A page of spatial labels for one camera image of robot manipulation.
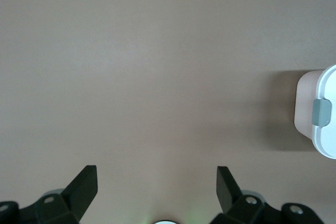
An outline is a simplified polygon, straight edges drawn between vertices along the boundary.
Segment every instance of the metal screw head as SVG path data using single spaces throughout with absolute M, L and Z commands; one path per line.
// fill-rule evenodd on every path
M 44 200 L 44 203 L 50 203 L 50 202 L 53 202 L 53 201 L 54 201 L 53 197 L 48 197 Z
M 0 207 L 0 212 L 2 211 L 6 211 L 8 209 L 8 206 L 7 205 L 3 205 Z
M 291 205 L 291 206 L 289 207 L 289 209 L 290 209 L 292 212 L 296 213 L 296 214 L 299 214 L 299 215 L 303 214 L 303 210 L 302 210 L 300 207 L 298 207 L 298 206 Z
M 255 198 L 251 197 L 251 196 L 247 197 L 246 201 L 247 201 L 247 203 L 249 203 L 251 205 L 255 205 L 256 203 L 258 203 L 258 201 Z

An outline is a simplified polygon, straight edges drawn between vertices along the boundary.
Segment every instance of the plastic food container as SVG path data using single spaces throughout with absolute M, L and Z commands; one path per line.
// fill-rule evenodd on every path
M 301 77 L 294 124 L 321 154 L 336 159 L 336 65 Z

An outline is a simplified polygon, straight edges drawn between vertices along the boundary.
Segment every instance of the gray surface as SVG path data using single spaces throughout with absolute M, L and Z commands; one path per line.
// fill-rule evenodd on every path
M 0 196 L 27 206 L 87 164 L 82 224 L 204 224 L 216 166 L 327 223 L 335 161 L 293 124 L 336 62 L 336 0 L 0 0 Z

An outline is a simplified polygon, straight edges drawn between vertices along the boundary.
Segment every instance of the white lid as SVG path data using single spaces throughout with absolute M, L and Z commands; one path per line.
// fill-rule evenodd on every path
M 317 82 L 312 123 L 315 148 L 336 159 L 336 65 L 327 68 Z

